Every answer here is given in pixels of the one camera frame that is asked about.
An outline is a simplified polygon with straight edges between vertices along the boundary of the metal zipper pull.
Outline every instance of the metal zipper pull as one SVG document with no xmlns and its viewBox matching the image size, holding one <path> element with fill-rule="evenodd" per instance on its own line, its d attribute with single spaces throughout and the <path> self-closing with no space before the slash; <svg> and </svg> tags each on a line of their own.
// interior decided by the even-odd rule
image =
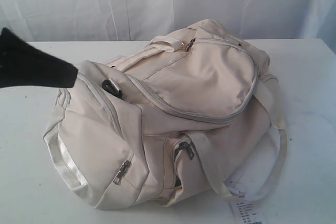
<svg viewBox="0 0 336 224">
<path fill-rule="evenodd" d="M 189 49 L 193 46 L 194 42 L 195 42 L 196 38 L 193 38 L 192 40 L 190 40 L 190 42 L 187 45 L 187 48 L 185 49 L 187 52 L 189 51 Z"/>
<path fill-rule="evenodd" d="M 120 180 L 122 179 L 122 177 L 126 174 L 126 172 L 128 171 L 128 168 L 130 168 L 131 162 L 126 160 L 122 166 L 119 169 L 119 172 L 117 173 L 116 177 L 113 180 L 113 183 L 115 183 L 116 185 L 119 185 Z"/>
<path fill-rule="evenodd" d="M 180 150 L 186 150 L 190 160 L 193 160 L 195 153 L 191 148 L 191 145 L 187 142 L 182 142 L 179 144 L 179 147 L 175 150 L 174 157 L 176 158 Z"/>
</svg>

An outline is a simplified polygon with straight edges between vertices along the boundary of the carabiner clip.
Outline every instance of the carabiner clip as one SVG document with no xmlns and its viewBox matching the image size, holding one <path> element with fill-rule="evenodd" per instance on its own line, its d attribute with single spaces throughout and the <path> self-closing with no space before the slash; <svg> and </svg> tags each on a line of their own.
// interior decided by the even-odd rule
<svg viewBox="0 0 336 224">
<path fill-rule="evenodd" d="M 119 86 L 112 80 L 112 78 L 103 81 L 101 86 L 106 92 L 109 92 L 111 95 L 120 99 L 122 98 L 122 91 Z"/>
</svg>

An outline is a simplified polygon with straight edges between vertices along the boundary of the black fabric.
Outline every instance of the black fabric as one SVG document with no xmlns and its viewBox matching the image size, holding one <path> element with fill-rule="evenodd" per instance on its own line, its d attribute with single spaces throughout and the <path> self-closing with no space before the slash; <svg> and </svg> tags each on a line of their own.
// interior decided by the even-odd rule
<svg viewBox="0 0 336 224">
<path fill-rule="evenodd" d="M 44 86 L 72 88 L 78 69 L 46 54 L 4 28 L 0 35 L 0 88 Z"/>
</svg>

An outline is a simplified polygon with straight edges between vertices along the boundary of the white bag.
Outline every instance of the white bag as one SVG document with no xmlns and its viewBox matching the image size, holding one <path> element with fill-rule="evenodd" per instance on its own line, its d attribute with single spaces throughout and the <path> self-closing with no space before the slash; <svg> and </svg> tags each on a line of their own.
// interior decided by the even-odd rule
<svg viewBox="0 0 336 224">
<path fill-rule="evenodd" d="M 287 136 L 268 55 L 203 20 L 107 65 L 85 61 L 60 89 L 44 140 L 69 188 L 99 209 L 172 205 L 213 189 L 257 200 L 280 174 Z M 256 195 L 225 180 L 274 126 L 281 146 Z"/>
</svg>

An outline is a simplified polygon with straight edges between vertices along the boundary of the white table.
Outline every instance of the white table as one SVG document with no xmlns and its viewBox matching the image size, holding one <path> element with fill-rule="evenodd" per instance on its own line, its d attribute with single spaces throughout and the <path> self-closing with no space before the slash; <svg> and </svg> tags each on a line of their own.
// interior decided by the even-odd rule
<svg viewBox="0 0 336 224">
<path fill-rule="evenodd" d="M 250 40 L 271 57 L 288 123 L 288 158 L 277 188 L 259 206 L 269 224 L 336 223 L 336 57 L 319 39 Z M 146 42 L 35 42 L 72 63 L 105 62 Z M 234 223 L 212 192 L 170 208 L 142 204 L 95 210 L 71 193 L 41 135 L 56 89 L 0 90 L 0 223 Z"/>
</svg>

